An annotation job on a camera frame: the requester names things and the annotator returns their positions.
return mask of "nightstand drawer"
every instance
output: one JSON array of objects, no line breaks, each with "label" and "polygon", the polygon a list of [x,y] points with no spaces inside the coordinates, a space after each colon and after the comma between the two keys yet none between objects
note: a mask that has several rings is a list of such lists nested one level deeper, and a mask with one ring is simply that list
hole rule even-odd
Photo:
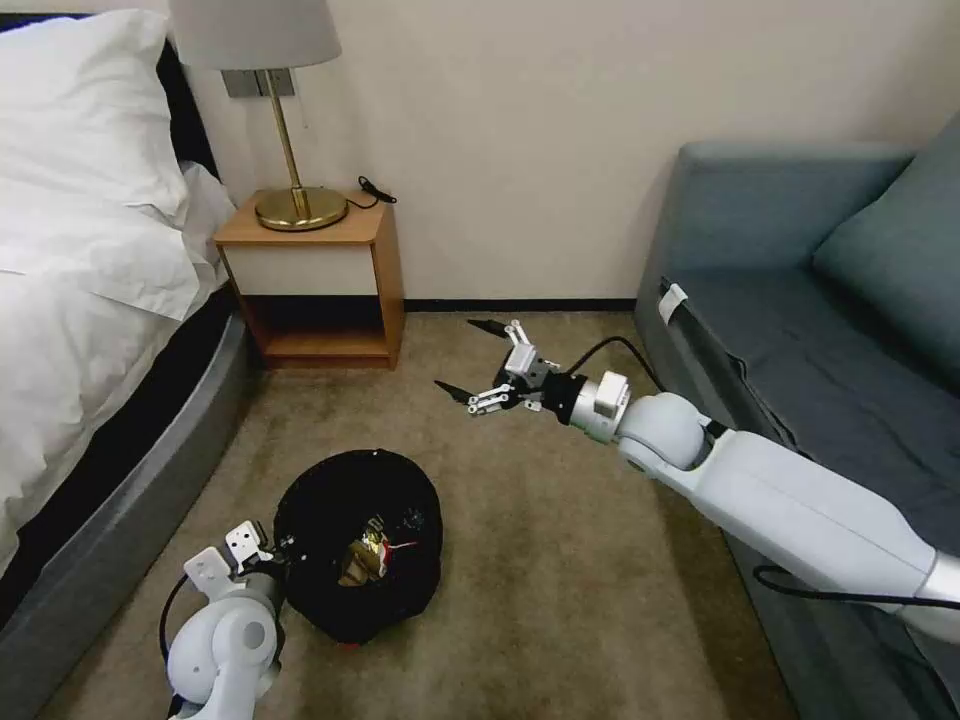
[{"label": "nightstand drawer", "polygon": [[244,295],[376,295],[370,246],[226,247]]}]

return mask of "black trash bag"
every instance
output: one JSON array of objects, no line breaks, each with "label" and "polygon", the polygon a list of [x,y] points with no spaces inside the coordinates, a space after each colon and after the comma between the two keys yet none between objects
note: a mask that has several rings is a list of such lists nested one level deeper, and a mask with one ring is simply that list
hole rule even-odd
[{"label": "black trash bag", "polygon": [[440,582],[440,501],[402,455],[354,450],[314,465],[273,525],[290,605],[338,642],[362,644],[419,615]]}]

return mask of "gray bed frame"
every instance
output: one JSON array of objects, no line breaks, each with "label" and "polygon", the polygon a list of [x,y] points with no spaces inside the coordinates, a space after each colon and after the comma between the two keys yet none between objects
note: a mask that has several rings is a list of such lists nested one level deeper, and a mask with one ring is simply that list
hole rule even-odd
[{"label": "gray bed frame", "polygon": [[[40,17],[0,14],[0,32]],[[215,172],[196,105],[169,46],[158,72],[170,100],[178,157]],[[246,377],[246,327],[234,314],[174,420],[47,563],[0,631],[4,720],[36,716],[163,550],[235,433]]]}]

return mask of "sofa armrest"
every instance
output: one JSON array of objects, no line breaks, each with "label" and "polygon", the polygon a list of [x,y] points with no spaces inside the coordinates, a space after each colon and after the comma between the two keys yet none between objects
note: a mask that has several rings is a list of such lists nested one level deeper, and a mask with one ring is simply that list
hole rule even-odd
[{"label": "sofa armrest", "polygon": [[660,272],[806,264],[913,154],[880,143],[686,145],[654,240]]}]

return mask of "black cable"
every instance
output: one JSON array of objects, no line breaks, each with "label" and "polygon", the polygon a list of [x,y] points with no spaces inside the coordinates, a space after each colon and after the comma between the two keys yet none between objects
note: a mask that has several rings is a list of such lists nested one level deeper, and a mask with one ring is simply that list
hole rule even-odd
[{"label": "black cable", "polygon": [[361,210],[369,210],[372,207],[376,207],[377,203],[380,202],[380,199],[374,198],[373,202],[370,203],[369,205],[361,205],[360,203],[356,202],[355,200],[351,200],[350,198],[347,198],[347,202],[353,205],[354,207],[360,208]]},{"label": "black cable", "polygon": [[180,592],[180,588],[183,587],[186,581],[186,575],[181,576],[180,579],[177,580],[177,584],[173,586],[173,590],[167,595],[167,601],[163,604],[163,610],[160,611],[160,626],[157,634],[160,636],[160,654],[163,656],[164,665],[167,664],[167,658],[170,656],[170,650],[167,647],[167,616],[170,614],[170,607],[173,605],[174,598],[177,597],[177,593]]},{"label": "black cable", "polygon": [[660,378],[657,377],[657,374],[654,372],[653,368],[650,367],[650,363],[648,363],[647,360],[646,360],[646,358],[643,357],[643,355],[640,354],[640,351],[637,350],[636,346],[635,346],[632,342],[630,342],[629,340],[627,340],[625,337],[622,337],[622,336],[620,336],[620,335],[613,335],[612,337],[608,337],[607,339],[601,340],[600,342],[598,342],[598,343],[597,343],[596,345],[594,345],[592,348],[590,348],[589,350],[587,350],[587,351],[583,354],[583,357],[581,357],[579,360],[577,360],[577,361],[570,367],[570,369],[567,370],[566,374],[567,374],[567,375],[573,375],[577,370],[579,370],[581,367],[583,367],[584,363],[586,363],[587,360],[589,360],[590,358],[592,358],[592,357],[597,353],[598,350],[600,350],[601,348],[609,345],[610,343],[615,343],[615,342],[618,342],[618,343],[620,343],[621,345],[626,346],[626,348],[627,348],[631,353],[633,353],[633,356],[637,359],[637,362],[640,363],[640,364],[643,366],[643,369],[646,371],[647,375],[650,376],[650,379],[653,380],[653,384],[657,386],[657,389],[658,389],[658,390],[666,390],[666,388],[663,386],[663,383],[660,382]]},{"label": "black cable", "polygon": [[389,203],[390,205],[393,205],[397,202],[397,199],[393,195],[384,192],[374,185],[369,178],[364,177],[363,175],[357,178],[357,183],[360,185],[361,190],[373,198],[373,202],[369,205],[361,205],[360,203],[347,198],[347,202],[354,207],[360,208],[361,210],[369,210],[372,207],[376,207],[377,203],[379,202]]},{"label": "black cable", "polygon": [[960,610],[960,602],[953,600],[936,600],[934,598],[915,598],[903,595],[870,595],[866,593],[824,592],[821,590],[804,590],[774,582],[767,575],[793,575],[779,565],[757,565],[753,569],[754,579],[769,590],[805,598],[806,600],[830,600],[834,602],[867,602],[886,605],[920,605],[922,607],[941,607],[948,610]]}]

